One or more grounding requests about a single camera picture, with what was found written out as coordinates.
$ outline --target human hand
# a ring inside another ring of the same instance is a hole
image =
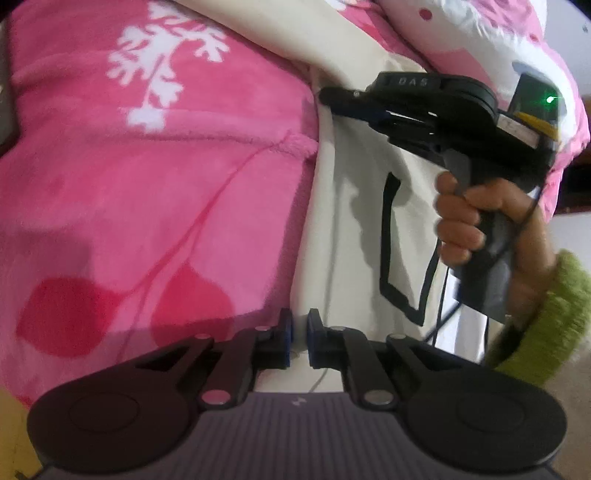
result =
[[[521,223],[532,202],[517,185],[503,179],[472,187],[463,196],[457,196],[457,180],[447,171],[438,176],[436,188],[440,195],[435,208],[441,216],[437,235],[443,242],[440,256],[450,267],[467,263],[472,252],[485,244],[485,236],[477,228],[478,210],[500,210],[515,223]],[[556,254],[542,212],[537,208],[515,243],[507,313],[514,318],[517,328],[529,325],[550,288],[555,270]]]

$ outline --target white pillow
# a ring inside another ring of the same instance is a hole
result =
[[[530,0],[531,6],[534,8],[535,14],[540,22],[542,32],[546,31],[546,20],[548,18],[548,5],[546,0]]]
[[[566,107],[558,125],[561,150],[574,155],[589,141],[577,86],[562,58],[543,39],[544,0],[536,7],[529,0],[378,2],[395,30],[437,71],[486,83],[501,108],[509,105],[523,72],[553,83]]]

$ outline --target pink blanket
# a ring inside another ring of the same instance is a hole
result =
[[[419,60],[368,4],[345,15]],[[288,304],[317,150],[306,76],[147,0],[25,2],[0,160],[0,380],[57,384]]]

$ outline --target gray plastic base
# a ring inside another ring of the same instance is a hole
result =
[[[204,413],[176,450],[118,475],[48,467],[39,480],[556,480],[548,467],[519,475],[463,472],[420,450],[389,413],[346,393],[250,393],[231,410]]]

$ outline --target black circular disc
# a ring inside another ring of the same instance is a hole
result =
[[[146,465],[169,452],[189,425],[188,406],[172,390],[124,393],[56,388],[28,417],[36,451],[77,473],[115,473]]]
[[[541,465],[566,434],[564,411],[539,388],[481,369],[433,375],[407,405],[412,436],[443,462],[480,473]]]

